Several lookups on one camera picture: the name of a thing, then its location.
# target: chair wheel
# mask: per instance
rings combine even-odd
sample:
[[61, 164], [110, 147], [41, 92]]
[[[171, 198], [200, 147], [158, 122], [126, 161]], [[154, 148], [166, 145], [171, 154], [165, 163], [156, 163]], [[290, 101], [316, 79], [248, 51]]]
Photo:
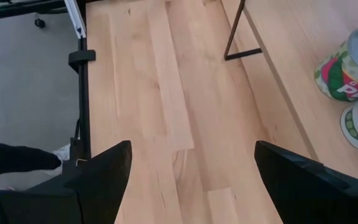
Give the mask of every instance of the chair wheel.
[[35, 26], [38, 27], [39, 29], [43, 29], [43, 28], [45, 28], [45, 26], [47, 26], [46, 23], [45, 23], [45, 21], [43, 21], [42, 19], [36, 19], [36, 20], [34, 21], [34, 24], [35, 24]]

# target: black clamp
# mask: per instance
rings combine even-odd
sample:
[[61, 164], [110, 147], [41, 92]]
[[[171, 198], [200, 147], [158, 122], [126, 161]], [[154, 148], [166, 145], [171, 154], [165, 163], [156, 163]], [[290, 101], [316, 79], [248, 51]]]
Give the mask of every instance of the black clamp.
[[79, 50], [68, 55], [68, 65], [77, 73], [80, 65], [94, 60], [96, 60], [96, 52], [94, 50]]

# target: floor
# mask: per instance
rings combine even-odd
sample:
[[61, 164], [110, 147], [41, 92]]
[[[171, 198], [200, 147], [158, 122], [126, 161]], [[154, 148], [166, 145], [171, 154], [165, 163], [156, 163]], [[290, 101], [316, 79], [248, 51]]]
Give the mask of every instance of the floor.
[[77, 48], [68, 14], [0, 19], [0, 142], [46, 151], [69, 143], [78, 119]]
[[223, 60], [222, 2], [94, 2], [87, 23], [92, 154], [132, 141], [116, 223], [281, 223], [254, 146], [284, 126], [264, 125], [242, 62]]

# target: gray carpet floor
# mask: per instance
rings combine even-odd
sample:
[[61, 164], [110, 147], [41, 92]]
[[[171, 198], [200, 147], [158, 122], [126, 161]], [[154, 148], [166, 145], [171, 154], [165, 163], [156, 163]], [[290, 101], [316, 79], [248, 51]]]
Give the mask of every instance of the gray carpet floor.
[[78, 119], [78, 76], [68, 66], [77, 39], [68, 14], [0, 19], [0, 142], [53, 151]]

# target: metal table leg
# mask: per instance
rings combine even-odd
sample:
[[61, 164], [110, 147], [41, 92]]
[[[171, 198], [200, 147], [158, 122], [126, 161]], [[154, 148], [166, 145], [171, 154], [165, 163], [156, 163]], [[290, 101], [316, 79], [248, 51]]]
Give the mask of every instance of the metal table leg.
[[241, 16], [241, 12], [244, 9], [245, 4], [246, 4], [246, 0], [240, 1], [240, 5], [237, 10], [236, 18], [234, 19], [233, 27], [231, 28], [229, 41], [227, 42], [226, 50], [224, 51], [224, 59], [225, 60], [232, 60], [232, 59], [236, 59], [236, 58], [241, 58], [241, 57], [246, 57], [246, 56], [262, 53], [262, 49], [258, 48], [258, 49], [247, 50], [245, 52], [240, 52], [240, 53], [229, 55], [230, 46], [233, 42], [234, 34], [236, 33], [237, 26], [239, 24], [239, 20], [240, 20], [240, 16]]

